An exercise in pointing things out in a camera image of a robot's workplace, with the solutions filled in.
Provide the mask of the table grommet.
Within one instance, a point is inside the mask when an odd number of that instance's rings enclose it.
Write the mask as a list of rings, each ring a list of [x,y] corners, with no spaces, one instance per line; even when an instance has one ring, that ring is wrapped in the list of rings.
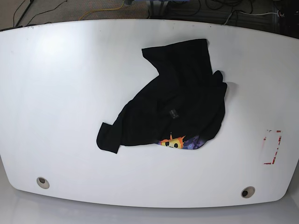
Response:
[[[247,199],[247,198],[252,197],[254,195],[254,193],[255,193],[255,188],[252,186],[249,186],[241,191],[241,196],[242,196],[242,198]]]
[[[48,189],[50,187],[49,182],[43,177],[38,177],[36,182],[42,189]]]

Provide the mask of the red tape marking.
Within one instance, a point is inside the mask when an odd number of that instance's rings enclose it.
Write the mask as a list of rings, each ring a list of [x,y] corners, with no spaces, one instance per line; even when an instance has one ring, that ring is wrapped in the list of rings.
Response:
[[[261,151],[261,161],[263,165],[273,165],[275,163],[281,138],[281,130],[266,130]]]

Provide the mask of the black tripod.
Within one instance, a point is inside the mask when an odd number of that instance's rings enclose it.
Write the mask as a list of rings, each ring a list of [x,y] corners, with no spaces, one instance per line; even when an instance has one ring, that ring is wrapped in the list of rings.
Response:
[[[26,2],[27,0],[23,0],[21,2],[21,4],[16,8],[14,14],[13,14],[13,28],[16,28],[20,25],[21,21],[23,20],[24,16],[27,14],[28,10],[31,8],[31,6],[33,5],[33,3],[35,2],[35,0],[28,0],[28,5],[26,6],[26,8],[24,9],[24,11],[22,12],[22,14],[20,15],[20,17],[18,18],[18,20],[16,21],[16,14],[18,12],[18,10],[23,6],[23,4]]]

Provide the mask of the left table grommet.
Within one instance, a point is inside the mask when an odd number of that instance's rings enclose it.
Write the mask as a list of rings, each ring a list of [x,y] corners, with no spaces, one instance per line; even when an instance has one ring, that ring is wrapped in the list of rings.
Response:
[[[38,177],[36,182],[42,189],[48,189],[50,187],[49,182],[43,177]]]

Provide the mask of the right table grommet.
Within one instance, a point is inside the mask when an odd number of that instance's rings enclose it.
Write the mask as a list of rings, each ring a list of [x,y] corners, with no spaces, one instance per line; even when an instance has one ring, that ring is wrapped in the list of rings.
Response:
[[[242,196],[242,198],[247,199],[247,198],[252,197],[254,195],[254,193],[255,193],[255,188],[252,186],[249,186],[241,191],[241,196]]]

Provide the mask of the black graphic t-shirt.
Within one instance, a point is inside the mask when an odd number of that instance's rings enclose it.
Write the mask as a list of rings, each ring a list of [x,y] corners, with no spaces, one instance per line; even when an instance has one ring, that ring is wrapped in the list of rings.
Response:
[[[213,71],[206,39],[144,48],[158,71],[130,100],[113,124],[103,123],[96,143],[117,153],[120,146],[158,144],[198,149],[213,139],[225,115],[227,84]]]

